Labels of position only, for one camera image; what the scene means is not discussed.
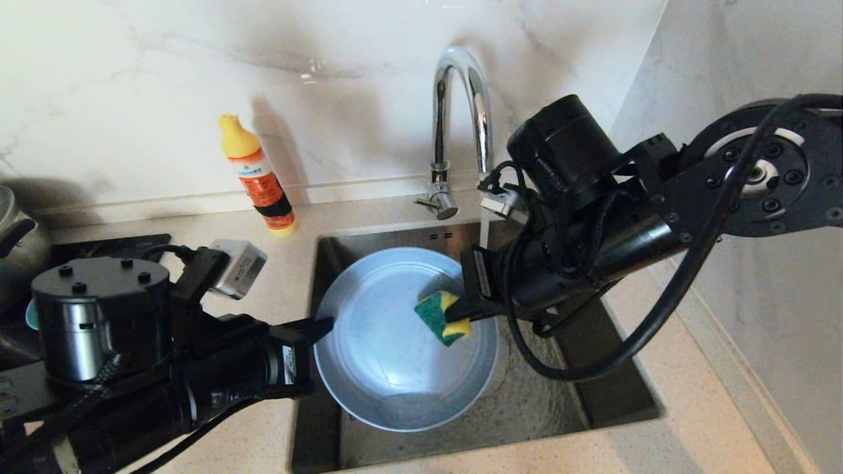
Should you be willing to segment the chrome gooseneck faucet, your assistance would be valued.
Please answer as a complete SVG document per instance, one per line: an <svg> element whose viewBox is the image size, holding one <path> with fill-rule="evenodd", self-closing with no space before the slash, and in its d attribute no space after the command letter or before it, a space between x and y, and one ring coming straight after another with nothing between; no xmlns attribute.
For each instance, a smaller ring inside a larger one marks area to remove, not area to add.
<svg viewBox="0 0 843 474"><path fill-rule="evenodd" d="M435 219L454 217L460 208L450 186L450 163L446 159L449 123L450 78L457 75L468 97L476 149L477 174L484 180L490 174L494 156L491 100L481 66L464 46L451 46L442 53L433 81L433 158L428 168L427 197L416 204L430 210Z"/></svg>

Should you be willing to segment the yellow green sponge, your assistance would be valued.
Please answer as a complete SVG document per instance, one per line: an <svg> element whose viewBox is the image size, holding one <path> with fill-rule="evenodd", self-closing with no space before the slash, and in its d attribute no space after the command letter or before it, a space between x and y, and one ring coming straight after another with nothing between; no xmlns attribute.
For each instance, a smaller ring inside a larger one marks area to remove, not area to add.
<svg viewBox="0 0 843 474"><path fill-rule="evenodd" d="M445 347L451 347L461 338L471 337L473 334L472 324L468 318L455 322L446 321L447 310L459 299L455 294L438 291L420 300L414 308L416 315Z"/></svg>

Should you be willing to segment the orange dish soap bottle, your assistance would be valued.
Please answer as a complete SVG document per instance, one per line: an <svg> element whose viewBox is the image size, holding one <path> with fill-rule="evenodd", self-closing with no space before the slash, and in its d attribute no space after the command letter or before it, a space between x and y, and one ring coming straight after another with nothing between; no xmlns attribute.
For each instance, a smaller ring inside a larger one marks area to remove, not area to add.
<svg viewBox="0 0 843 474"><path fill-rule="evenodd" d="M223 154L268 231L279 237L294 234L296 215L256 133L243 127L240 117L229 114L219 117L219 127Z"/></svg>

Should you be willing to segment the stainless steel sink basin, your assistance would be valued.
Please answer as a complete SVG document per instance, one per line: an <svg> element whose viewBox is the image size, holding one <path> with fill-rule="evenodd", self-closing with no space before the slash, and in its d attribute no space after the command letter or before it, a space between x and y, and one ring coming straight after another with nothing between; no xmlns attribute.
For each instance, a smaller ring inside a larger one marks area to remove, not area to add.
<svg viewBox="0 0 843 474"><path fill-rule="evenodd" d="M497 221L489 245L497 248ZM377 251L418 247L458 260L476 244L479 223L400 229L381 233L322 236L317 241L310 314L331 283L351 264ZM642 422L660 414L636 364L599 380L563 383L533 372L518 353L503 317L497 322L498 355L493 378L460 417L437 428L403 433L374 428L335 401L314 358L316 391L299 402L293 429L293 474L326 474L458 451L497 447Z"/></svg>

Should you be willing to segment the steel cooking pot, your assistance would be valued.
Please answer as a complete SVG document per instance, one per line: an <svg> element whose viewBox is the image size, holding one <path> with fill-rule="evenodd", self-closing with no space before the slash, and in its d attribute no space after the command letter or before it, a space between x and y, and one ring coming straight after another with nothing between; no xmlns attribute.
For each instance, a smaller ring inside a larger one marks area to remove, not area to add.
<svg viewBox="0 0 843 474"><path fill-rule="evenodd" d="M48 229L0 185L0 314L30 293L34 277L50 264L51 248Z"/></svg>

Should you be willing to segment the black induction cooktop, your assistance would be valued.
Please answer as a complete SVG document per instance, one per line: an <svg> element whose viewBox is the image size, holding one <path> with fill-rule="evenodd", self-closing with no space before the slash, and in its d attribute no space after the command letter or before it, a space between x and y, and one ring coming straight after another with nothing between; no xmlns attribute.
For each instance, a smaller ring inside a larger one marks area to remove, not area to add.
<svg viewBox="0 0 843 474"><path fill-rule="evenodd" d="M170 234L148 234L54 245L47 268L99 256L139 258L146 249L169 242ZM0 372L37 362L44 357L38 331L30 328L25 321L31 300L32 294L26 293L8 309L0 311Z"/></svg>

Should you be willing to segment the blue round plate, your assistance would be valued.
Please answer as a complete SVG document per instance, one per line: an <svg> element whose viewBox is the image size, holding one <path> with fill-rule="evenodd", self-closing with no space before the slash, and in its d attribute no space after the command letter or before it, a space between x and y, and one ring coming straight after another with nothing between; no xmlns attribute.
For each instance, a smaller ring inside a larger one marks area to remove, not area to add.
<svg viewBox="0 0 843 474"><path fill-rule="evenodd" d="M316 317L333 328L314 348L319 374L350 415L374 428L412 433L466 412L493 378L498 355L494 320L470 336L443 341L415 312L437 291L459 295L462 269L453 258L418 247L364 256L331 283Z"/></svg>

